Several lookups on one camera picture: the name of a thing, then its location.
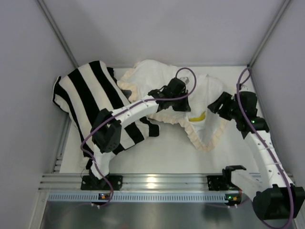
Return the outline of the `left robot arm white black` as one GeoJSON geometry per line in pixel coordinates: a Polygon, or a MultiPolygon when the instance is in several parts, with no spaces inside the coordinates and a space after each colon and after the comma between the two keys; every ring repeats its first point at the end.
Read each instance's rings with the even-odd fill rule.
{"type": "Polygon", "coordinates": [[[112,111],[101,110],[90,132],[94,154],[92,174],[103,179],[109,174],[109,163],[122,149],[122,131],[136,121],[162,110],[173,108],[174,111],[190,111],[188,96],[194,91],[186,88],[186,83],[177,77],[161,89],[153,89],[141,100],[112,111]]]}

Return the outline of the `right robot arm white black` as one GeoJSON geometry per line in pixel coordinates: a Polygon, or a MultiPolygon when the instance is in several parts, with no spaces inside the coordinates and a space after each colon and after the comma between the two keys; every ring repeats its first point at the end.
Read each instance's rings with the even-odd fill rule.
{"type": "Polygon", "coordinates": [[[260,180],[254,179],[242,165],[226,166],[222,178],[210,184],[210,190],[240,189],[251,200],[260,220],[294,219],[305,200],[305,190],[293,184],[284,171],[273,143],[270,129],[257,116],[257,97],[242,91],[235,95],[223,92],[208,105],[208,109],[228,121],[235,120],[236,128],[248,145],[257,164],[260,180]]]}

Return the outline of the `grey pillowcase with cream ruffle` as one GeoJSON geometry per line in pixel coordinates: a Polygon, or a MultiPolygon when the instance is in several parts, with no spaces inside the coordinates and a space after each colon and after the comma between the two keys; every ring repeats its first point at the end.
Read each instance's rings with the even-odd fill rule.
{"type": "Polygon", "coordinates": [[[117,85],[127,92],[127,98],[132,103],[143,98],[151,90],[167,85],[175,76],[189,77],[190,82],[186,85],[188,91],[197,83],[194,92],[188,97],[191,111],[176,112],[168,108],[148,117],[163,123],[179,124],[196,149],[209,152],[215,148],[226,127],[226,121],[208,109],[208,105],[229,90],[221,80],[204,73],[180,70],[177,66],[155,60],[145,60],[128,70],[117,81],[117,85]],[[199,117],[203,112],[206,114],[203,121],[189,122],[189,118],[199,117]]]}

